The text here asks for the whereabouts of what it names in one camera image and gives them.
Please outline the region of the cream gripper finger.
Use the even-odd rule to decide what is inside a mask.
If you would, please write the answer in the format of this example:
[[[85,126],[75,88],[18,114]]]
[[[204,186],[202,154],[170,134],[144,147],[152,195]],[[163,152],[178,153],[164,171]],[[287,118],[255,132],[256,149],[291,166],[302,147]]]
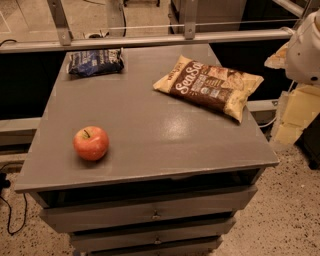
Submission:
[[[272,69],[284,69],[288,44],[282,45],[274,54],[266,59],[264,66]]]
[[[299,84],[280,97],[272,140],[283,145],[294,144],[320,113],[320,87]]]

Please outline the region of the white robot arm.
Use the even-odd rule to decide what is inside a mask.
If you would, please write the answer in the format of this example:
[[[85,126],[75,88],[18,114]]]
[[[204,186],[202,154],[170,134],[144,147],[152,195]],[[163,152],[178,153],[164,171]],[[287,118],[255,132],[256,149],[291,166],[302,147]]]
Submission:
[[[286,77],[297,83],[284,94],[285,104],[278,108],[280,120],[274,132],[275,141],[294,144],[320,113],[320,10],[308,15],[264,65],[284,69]]]

